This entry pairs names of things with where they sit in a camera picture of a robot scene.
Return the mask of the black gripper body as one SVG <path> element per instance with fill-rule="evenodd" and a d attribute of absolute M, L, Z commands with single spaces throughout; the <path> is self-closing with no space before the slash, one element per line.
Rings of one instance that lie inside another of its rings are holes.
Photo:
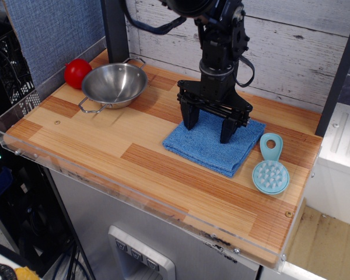
<path fill-rule="evenodd" d="M 199 110 L 222 118 L 234 118 L 241 122 L 241 126 L 245 127 L 249 123 L 249 114 L 253 107 L 237 94 L 235 85 L 245 88 L 252 81 L 253 78 L 245 84 L 239 83 L 236 70 L 232 70 L 224 76 L 211 76 L 202 73 L 200 81 L 178 81 L 179 94 L 177 99 L 179 102 L 182 97 L 188 100 L 198 100 L 201 102 Z"/>

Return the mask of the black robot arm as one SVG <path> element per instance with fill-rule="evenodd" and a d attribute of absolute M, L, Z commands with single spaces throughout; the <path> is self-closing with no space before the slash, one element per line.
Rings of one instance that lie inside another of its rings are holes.
<path fill-rule="evenodd" d="M 249 48 L 250 38 L 244 28 L 244 5 L 241 1 L 162 1 L 162 5 L 177 13 L 179 17 L 159 27 L 133 19 L 125 1 L 120 6 L 126 18 L 138 29 L 152 34 L 164 35 L 183 24 L 186 19 L 194 19 L 198 28 L 198 38 L 202 49 L 199 62 L 201 79 L 178 81 L 183 123 L 191 130 L 199 119 L 200 111 L 206 111 L 223 118 L 220 142 L 226 144 L 240 127 L 249 123 L 253 107 L 239 96 L 235 86 L 249 86 L 237 79 L 239 63 L 254 69 L 253 64 L 243 56 Z"/>

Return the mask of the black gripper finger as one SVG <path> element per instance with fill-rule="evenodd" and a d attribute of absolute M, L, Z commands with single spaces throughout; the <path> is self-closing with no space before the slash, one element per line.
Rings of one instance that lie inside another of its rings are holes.
<path fill-rule="evenodd" d="M 198 122 L 201 104 L 198 100 L 188 100 L 182 97 L 180 100 L 181 115 L 186 129 L 191 130 Z"/>
<path fill-rule="evenodd" d="M 235 120 L 234 118 L 228 117 L 223 120 L 222 130 L 220 133 L 220 143 L 226 144 L 230 141 L 232 135 L 236 132 L 236 130 L 241 126 L 241 122 L 239 120 Z"/>

